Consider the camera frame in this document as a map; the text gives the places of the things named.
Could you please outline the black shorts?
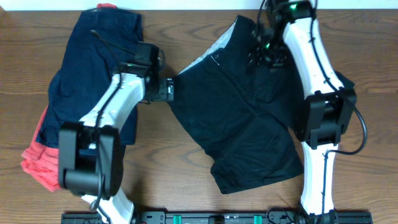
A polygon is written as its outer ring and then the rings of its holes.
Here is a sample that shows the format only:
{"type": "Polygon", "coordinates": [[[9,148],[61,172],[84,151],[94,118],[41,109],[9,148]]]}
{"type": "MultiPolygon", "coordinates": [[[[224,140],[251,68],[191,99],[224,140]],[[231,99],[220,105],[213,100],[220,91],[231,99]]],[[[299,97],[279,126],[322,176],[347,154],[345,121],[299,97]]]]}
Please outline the black shorts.
{"type": "Polygon", "coordinates": [[[253,20],[228,30],[174,78],[170,108],[214,163],[223,194],[296,177],[303,165],[289,133],[304,99],[294,66],[249,66],[253,20]]]}

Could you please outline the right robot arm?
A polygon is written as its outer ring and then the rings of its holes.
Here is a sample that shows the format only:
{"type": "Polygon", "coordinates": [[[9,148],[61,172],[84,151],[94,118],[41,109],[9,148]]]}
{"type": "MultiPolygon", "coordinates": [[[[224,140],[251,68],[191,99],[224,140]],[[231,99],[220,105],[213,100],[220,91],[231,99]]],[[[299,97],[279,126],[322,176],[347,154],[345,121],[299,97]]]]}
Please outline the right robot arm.
{"type": "Polygon", "coordinates": [[[304,152],[304,186],[296,223],[336,223],[332,199],[333,163],[356,103],[325,52],[316,1],[263,1],[270,29],[257,21],[248,67],[295,65],[304,101],[293,130],[304,152]]]}

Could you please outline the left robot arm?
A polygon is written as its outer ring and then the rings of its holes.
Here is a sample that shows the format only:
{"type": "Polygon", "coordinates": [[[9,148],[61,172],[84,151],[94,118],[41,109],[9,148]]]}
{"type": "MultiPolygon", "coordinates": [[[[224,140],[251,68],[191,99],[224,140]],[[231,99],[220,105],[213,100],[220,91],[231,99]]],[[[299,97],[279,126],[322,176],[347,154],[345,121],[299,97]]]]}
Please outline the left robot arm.
{"type": "Polygon", "coordinates": [[[62,223],[140,223],[141,216],[121,189],[120,132],[134,107],[145,100],[172,101],[174,82],[161,78],[163,52],[139,42],[132,60],[119,63],[93,109],[59,132],[58,182],[90,204],[89,213],[64,213],[62,223]]]}

